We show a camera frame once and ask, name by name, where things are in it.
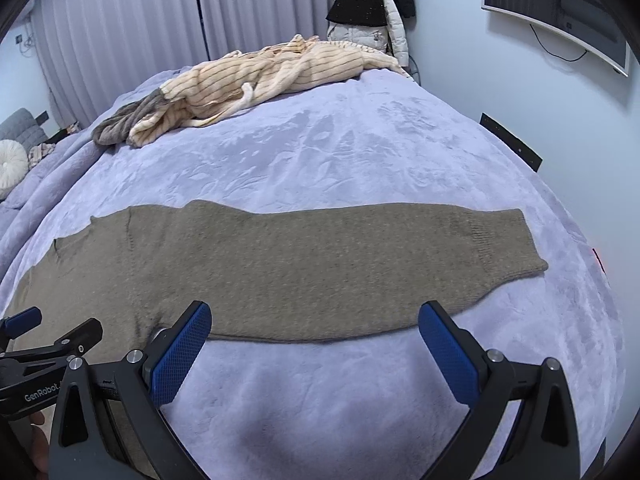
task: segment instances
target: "pillow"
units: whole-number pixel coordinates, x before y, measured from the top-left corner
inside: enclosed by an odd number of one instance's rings
[[[0,140],[0,200],[4,200],[28,172],[27,151],[20,142]]]

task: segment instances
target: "jacket sleeve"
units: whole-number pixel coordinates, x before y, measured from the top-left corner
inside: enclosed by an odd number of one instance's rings
[[[404,35],[404,23],[393,0],[384,0],[386,28],[389,31],[391,47],[400,66],[409,66],[409,46]]]

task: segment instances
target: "human hand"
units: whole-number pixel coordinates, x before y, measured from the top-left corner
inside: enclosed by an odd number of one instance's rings
[[[38,473],[36,475],[37,480],[49,480],[49,441],[41,428],[44,424],[44,414],[42,412],[36,412],[30,415],[31,431],[33,436],[31,437],[31,461],[36,466]]]

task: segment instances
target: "finger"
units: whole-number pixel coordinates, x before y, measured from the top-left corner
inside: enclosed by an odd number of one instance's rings
[[[31,461],[38,471],[46,473],[49,470],[49,442],[47,436],[37,426],[32,426],[33,440],[31,443]]]
[[[29,415],[29,419],[32,424],[36,424],[37,426],[42,426],[44,424],[44,413],[35,412]]]

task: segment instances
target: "white puffer jacket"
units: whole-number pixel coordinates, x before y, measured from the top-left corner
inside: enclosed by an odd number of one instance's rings
[[[404,25],[393,0],[382,0],[385,4],[386,27],[361,27],[329,22],[327,38],[331,41],[353,41],[393,55],[400,66],[409,66],[409,47],[404,36]]]

